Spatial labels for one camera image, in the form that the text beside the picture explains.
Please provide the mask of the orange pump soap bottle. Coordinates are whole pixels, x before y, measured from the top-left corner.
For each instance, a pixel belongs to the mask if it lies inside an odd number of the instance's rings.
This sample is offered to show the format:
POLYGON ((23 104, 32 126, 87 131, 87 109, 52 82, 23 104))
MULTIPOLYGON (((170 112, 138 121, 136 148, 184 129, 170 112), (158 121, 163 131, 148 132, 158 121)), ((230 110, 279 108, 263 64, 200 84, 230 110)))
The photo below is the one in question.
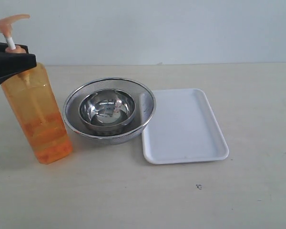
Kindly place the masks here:
MULTIPOLYGON (((12 50, 16 49, 12 24, 28 18, 28 14, 18 14, 0 19, 0 33, 12 50)), ((0 86, 41 164, 50 164, 72 152, 71 140, 42 63, 36 61, 36 67, 12 76, 0 86)))

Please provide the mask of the small stainless steel bowl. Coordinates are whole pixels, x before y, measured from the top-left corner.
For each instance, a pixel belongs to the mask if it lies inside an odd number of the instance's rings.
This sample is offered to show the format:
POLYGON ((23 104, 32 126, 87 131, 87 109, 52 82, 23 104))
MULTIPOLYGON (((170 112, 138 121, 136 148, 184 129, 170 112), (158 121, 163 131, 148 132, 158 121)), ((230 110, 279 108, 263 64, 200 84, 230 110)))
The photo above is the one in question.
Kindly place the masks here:
POLYGON ((133 97, 119 89, 101 89, 86 96, 80 103, 79 116, 93 131, 116 131, 126 127, 135 116, 133 97))

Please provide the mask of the steel mesh colander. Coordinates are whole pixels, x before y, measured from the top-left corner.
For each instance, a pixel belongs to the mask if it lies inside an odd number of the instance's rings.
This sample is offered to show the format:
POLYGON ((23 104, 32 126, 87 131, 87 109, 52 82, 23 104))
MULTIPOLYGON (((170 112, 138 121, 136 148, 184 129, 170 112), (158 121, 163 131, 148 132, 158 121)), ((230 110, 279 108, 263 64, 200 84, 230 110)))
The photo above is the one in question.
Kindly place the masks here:
POLYGON ((153 92, 140 82, 125 78, 104 78, 85 83, 73 91, 63 107, 63 119, 67 126, 96 143, 118 145, 137 137, 145 129, 156 110, 156 98, 153 92), (80 119, 79 105, 88 95, 101 89, 119 89, 130 94, 136 104, 134 119, 124 128, 116 131, 93 131, 80 119))

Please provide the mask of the white rectangular foam tray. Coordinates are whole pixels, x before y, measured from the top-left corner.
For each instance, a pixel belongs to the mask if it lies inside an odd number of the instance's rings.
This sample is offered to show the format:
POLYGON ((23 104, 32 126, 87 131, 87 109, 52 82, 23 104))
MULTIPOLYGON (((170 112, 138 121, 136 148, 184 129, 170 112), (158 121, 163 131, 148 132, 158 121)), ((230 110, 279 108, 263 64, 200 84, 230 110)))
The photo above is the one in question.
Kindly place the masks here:
POLYGON ((156 110, 142 133, 143 156, 151 164, 224 160, 229 148, 204 91, 154 91, 156 110))

